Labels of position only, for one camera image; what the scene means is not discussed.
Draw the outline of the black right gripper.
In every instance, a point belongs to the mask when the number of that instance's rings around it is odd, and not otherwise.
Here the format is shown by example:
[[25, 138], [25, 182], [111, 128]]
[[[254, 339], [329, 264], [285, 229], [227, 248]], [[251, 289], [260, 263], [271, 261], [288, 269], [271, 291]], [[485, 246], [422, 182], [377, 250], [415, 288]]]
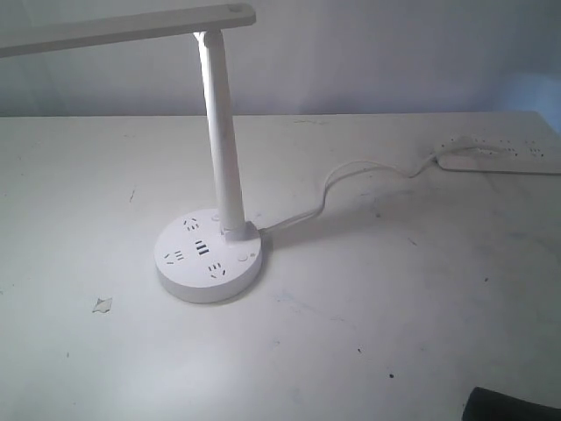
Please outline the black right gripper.
[[467, 399], [462, 420], [559, 421], [560, 409], [476, 387]]

